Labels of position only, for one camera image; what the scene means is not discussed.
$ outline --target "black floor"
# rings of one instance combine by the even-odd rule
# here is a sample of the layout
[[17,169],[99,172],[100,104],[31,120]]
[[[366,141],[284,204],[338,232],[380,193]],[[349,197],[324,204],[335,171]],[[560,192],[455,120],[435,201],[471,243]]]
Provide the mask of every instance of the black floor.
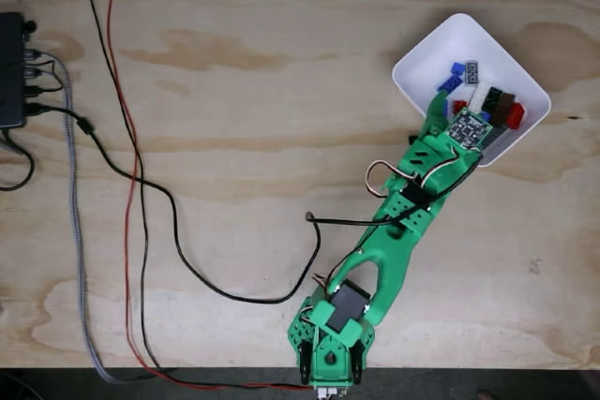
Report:
[[[126,386],[112,386],[102,381],[91,369],[27,369],[5,370],[30,384],[44,400],[257,400],[315,399],[314,392],[274,390],[196,392],[173,386],[162,380],[151,380]],[[135,369],[116,369],[119,377],[135,377]],[[229,383],[255,381],[297,383],[292,369],[178,369],[179,378]],[[453,369],[369,369],[363,383],[344,398],[394,400],[474,400],[478,389],[485,388],[498,400],[597,400],[589,382],[592,375],[576,371],[541,370],[453,370]],[[29,400],[36,398],[16,382],[0,377],[0,399]]]

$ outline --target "3d printed arm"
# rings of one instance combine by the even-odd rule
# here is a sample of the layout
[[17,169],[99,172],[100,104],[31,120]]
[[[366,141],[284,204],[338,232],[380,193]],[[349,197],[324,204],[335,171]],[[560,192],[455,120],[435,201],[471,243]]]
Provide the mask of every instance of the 3d printed arm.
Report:
[[[479,161],[478,143],[490,130],[467,109],[451,125],[444,115],[445,92],[436,96],[414,143],[385,182],[387,197],[336,273],[303,302],[289,329],[301,379],[320,398],[360,382],[367,351],[379,324],[398,296],[414,246],[441,210],[453,186]],[[378,268],[377,290],[369,296],[347,277],[364,262]]]

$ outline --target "white bowl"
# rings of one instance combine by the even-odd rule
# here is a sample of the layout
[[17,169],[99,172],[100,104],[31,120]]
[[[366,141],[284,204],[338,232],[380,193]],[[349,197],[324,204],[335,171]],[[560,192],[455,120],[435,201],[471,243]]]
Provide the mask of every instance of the white bowl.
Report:
[[[394,66],[392,78],[409,102],[425,116],[438,86],[450,77],[453,63],[476,61],[479,80],[516,95],[525,115],[517,130],[504,132],[484,151],[480,166],[488,166],[529,133],[550,112],[550,96],[515,59],[471,16],[450,16]],[[451,100],[469,101],[474,86],[464,83]]]

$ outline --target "gray braided cable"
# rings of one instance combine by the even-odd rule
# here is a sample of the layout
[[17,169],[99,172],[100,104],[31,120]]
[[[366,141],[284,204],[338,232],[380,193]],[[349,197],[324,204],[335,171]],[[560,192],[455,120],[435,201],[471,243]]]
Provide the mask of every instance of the gray braided cable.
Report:
[[[42,52],[42,55],[52,58],[56,65],[62,72],[62,78],[59,78],[60,82],[63,83],[63,103],[66,109],[73,110],[73,90],[71,87],[71,81],[68,76],[67,68],[54,55],[46,52]],[[77,305],[79,309],[79,318],[82,325],[83,342],[87,352],[90,355],[92,364],[96,368],[97,374],[100,375],[104,381],[111,384],[127,384],[126,380],[113,377],[109,374],[100,359],[98,349],[94,344],[92,335],[89,330],[88,323],[88,304],[87,304],[87,280],[85,276],[85,260],[83,253],[83,235],[82,225],[79,216],[79,203],[77,199],[77,157],[75,150],[75,134],[73,132],[73,118],[65,115],[64,117],[64,128],[65,137],[67,139],[67,151],[68,151],[68,206],[71,219],[71,228],[73,231],[73,238],[75,239],[75,249],[77,251]]]

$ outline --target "circuit board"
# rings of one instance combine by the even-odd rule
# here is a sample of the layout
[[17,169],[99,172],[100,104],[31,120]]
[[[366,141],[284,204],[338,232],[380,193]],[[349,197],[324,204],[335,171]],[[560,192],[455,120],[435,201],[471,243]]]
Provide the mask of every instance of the circuit board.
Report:
[[467,108],[460,110],[445,133],[458,142],[461,147],[471,149],[478,147],[482,139],[489,133],[492,126],[478,114]]

